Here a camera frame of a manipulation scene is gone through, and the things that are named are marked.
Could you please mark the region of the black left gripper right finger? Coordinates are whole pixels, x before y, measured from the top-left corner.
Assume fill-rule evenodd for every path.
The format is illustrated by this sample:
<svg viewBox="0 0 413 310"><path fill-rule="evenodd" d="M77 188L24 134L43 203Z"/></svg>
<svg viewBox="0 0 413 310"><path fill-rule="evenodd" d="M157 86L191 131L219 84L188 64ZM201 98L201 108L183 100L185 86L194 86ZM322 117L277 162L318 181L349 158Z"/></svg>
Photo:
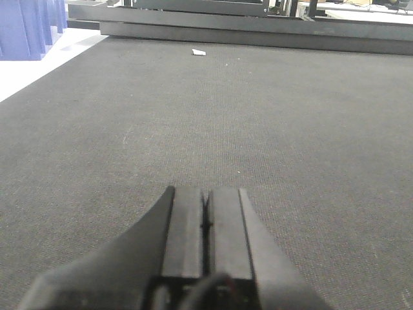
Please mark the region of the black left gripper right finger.
<svg viewBox="0 0 413 310"><path fill-rule="evenodd" d="M267 231L246 190L212 189L208 217L209 270L228 273L252 301L249 309L326 308Z"/></svg>

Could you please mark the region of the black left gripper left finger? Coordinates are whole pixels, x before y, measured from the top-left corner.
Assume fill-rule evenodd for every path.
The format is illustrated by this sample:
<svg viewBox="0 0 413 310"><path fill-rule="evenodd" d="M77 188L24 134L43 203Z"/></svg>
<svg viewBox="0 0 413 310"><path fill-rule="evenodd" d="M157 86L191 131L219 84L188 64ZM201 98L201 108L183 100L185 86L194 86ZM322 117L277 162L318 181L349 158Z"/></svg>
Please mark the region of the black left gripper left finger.
<svg viewBox="0 0 413 310"><path fill-rule="evenodd" d="M19 309L144 309L161 282L203 274L200 189L166 188L126 232L95 251L39 275Z"/></svg>

